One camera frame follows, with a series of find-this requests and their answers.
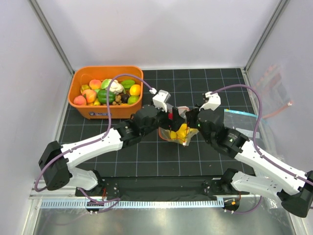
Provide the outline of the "red zipper clear bag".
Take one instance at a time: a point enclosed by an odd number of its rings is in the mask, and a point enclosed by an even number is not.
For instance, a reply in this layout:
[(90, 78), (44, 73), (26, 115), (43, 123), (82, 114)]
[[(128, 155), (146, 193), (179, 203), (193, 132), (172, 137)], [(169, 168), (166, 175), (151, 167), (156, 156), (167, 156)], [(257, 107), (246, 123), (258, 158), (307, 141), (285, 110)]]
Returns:
[(186, 112), (190, 111), (187, 106), (178, 107), (179, 115), (185, 119), (185, 122), (180, 126), (179, 130), (165, 130), (163, 128), (158, 128), (159, 137), (168, 142), (175, 142), (183, 146), (188, 146), (191, 139), (198, 134), (198, 130), (189, 127), (186, 119)]

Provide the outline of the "green bell pepper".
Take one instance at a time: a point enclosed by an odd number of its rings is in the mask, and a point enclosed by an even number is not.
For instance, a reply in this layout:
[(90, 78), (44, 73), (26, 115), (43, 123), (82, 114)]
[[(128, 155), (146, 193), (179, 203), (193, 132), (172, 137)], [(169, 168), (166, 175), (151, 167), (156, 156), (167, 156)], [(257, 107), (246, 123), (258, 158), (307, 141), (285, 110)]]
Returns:
[(106, 104), (107, 101), (113, 103), (115, 101), (115, 94), (111, 91), (107, 92), (107, 90), (99, 90), (97, 98), (101, 104)]

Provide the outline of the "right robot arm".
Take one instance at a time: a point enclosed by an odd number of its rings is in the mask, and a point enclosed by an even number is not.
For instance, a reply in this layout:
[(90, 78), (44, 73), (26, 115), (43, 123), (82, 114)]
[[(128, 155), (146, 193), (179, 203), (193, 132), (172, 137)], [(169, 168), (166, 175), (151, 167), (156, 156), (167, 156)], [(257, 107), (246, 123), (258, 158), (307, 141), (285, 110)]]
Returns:
[(313, 202), (312, 171), (298, 170), (270, 155), (243, 133), (226, 127), (223, 117), (210, 109), (188, 111), (186, 119), (188, 125), (196, 128), (218, 153), (267, 175), (267, 178), (258, 178), (228, 169), (220, 182), (224, 193), (231, 194), (236, 190), (258, 194), (279, 201), (295, 216), (307, 217)]

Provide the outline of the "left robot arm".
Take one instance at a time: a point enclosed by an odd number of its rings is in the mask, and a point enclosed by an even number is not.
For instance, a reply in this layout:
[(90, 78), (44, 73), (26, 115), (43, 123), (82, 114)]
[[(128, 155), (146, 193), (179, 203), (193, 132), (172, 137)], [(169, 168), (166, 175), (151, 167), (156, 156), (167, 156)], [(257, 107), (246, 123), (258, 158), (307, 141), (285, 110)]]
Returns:
[(87, 195), (98, 196), (105, 187), (96, 170), (78, 168), (81, 163), (99, 155), (118, 151), (141, 142), (142, 138), (158, 128), (177, 131), (184, 124), (178, 108), (166, 111), (153, 105), (144, 105), (130, 118), (109, 127), (104, 134), (61, 146), (49, 143), (39, 160), (40, 177), (49, 191), (72, 186)]

